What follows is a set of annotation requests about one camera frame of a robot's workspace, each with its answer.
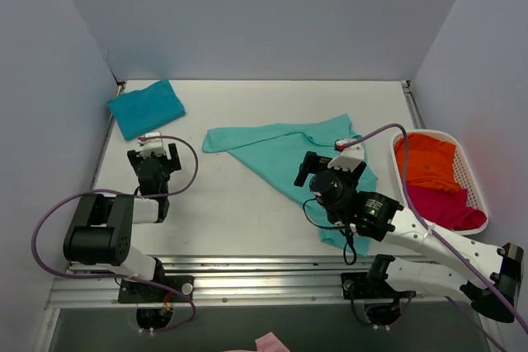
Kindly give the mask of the mint green t-shirt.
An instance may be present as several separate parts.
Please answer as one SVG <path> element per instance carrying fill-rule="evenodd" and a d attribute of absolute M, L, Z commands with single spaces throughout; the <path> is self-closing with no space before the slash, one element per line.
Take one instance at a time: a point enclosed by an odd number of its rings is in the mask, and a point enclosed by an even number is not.
<path fill-rule="evenodd" d="M 306 152 L 334 158 L 334 143 L 361 137 L 343 114 L 312 124 L 268 124 L 258 127 L 209 129 L 201 146 L 203 153 L 226 152 L 299 207 L 310 220 L 328 226 L 325 210 L 313 201 L 307 186 L 294 186 Z"/>

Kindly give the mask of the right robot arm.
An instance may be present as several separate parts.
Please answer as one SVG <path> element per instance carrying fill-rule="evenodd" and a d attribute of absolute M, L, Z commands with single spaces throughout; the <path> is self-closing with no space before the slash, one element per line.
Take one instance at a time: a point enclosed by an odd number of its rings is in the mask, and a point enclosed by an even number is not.
<path fill-rule="evenodd" d="M 340 167 L 333 158 L 306 152 L 294 184 L 309 187 L 312 200 L 326 213 L 326 228 L 340 232 L 349 245 L 355 236 L 367 237 L 430 260 L 420 264 L 378 254 L 366 276 L 372 294 L 383 297 L 393 290 L 461 298 L 494 321 L 522 320 L 516 310 L 523 280 L 521 247 L 477 242 L 419 219 L 411 208 L 386 195 L 359 191 L 365 169 L 363 161 Z"/>

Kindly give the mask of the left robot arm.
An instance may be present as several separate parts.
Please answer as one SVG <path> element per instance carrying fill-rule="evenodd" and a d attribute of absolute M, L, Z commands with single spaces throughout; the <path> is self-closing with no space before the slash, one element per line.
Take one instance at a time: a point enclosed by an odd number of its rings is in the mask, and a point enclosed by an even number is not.
<path fill-rule="evenodd" d="M 137 293 L 157 302 L 167 290 L 161 262 L 132 246 L 135 224 L 162 223 L 170 207 L 166 194 L 171 174 L 182 168 L 177 146 L 160 139 L 127 152 L 138 178 L 140 195 L 82 195 L 66 233 L 67 260 L 102 265 L 116 275 L 137 278 Z"/>

